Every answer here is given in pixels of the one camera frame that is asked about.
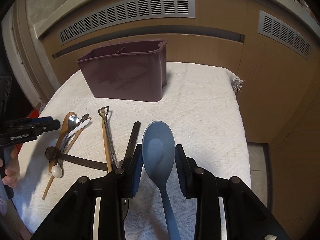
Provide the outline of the person left hand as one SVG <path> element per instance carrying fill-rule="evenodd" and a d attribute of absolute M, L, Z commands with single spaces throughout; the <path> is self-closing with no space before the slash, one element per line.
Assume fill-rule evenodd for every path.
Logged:
<path fill-rule="evenodd" d="M 20 176 L 20 165 L 18 161 L 18 148 L 13 146 L 10 152 L 10 160 L 8 164 L 4 165 L 4 161 L 1 158 L 1 167 L 4 167 L 5 176 L 2 178 L 2 183 L 14 189 L 18 183 L 18 177 Z"/>

